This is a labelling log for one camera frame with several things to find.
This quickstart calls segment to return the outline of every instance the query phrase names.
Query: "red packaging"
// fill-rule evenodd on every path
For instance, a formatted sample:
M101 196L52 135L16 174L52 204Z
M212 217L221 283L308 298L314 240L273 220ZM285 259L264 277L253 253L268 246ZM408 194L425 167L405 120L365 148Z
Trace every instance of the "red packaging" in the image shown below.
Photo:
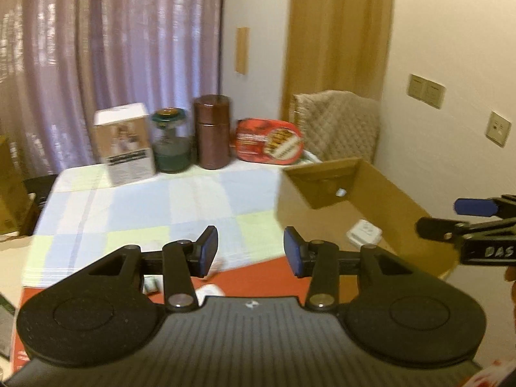
M296 125L274 119L244 119L236 127L236 155L244 161L292 164L303 153Z

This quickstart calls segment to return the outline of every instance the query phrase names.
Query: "table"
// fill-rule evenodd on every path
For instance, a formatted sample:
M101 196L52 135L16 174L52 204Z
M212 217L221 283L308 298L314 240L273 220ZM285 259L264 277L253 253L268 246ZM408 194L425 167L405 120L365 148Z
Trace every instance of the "table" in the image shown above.
M35 229L22 283L46 288L123 245L160 250L197 239L208 225L218 228L223 270L280 257L280 171L234 160L220 170L192 166L113 187L103 164L65 170Z

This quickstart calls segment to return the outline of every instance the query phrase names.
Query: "white small box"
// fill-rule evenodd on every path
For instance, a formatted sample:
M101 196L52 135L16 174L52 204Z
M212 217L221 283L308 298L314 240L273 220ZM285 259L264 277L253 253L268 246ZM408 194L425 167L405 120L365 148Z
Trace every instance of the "white small box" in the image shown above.
M359 220L359 222L347 232L347 236L350 242L360 248L364 244L379 243L382 239L382 231L367 220Z
M94 129L102 162L113 185L152 177L154 156L143 103L95 112Z

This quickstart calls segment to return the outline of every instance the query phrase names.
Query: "chair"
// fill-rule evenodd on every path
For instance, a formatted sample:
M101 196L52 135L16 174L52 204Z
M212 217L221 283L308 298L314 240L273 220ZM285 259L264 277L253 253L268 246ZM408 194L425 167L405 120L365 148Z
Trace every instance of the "chair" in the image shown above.
M290 121L303 133L305 150L321 161L374 159L380 132L376 100L336 90L297 94L292 97Z

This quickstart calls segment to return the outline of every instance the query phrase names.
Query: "wall switch panel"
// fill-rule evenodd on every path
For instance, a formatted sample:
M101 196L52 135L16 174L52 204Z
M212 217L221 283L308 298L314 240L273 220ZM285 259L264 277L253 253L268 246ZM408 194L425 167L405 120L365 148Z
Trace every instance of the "wall switch panel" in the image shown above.
M414 99L421 100L422 93L425 90L426 80L412 74L409 80L409 88L407 94Z
M443 104L445 90L446 88L443 85L412 74L409 79L407 94L414 99L421 100L430 106L440 109Z
M507 138L509 137L510 130L511 123L507 119L501 117L495 112L491 112L486 130L487 138L500 147L504 147L507 142Z
M440 109L443 104L445 90L443 85L434 83L433 81L427 81L422 95L422 101Z

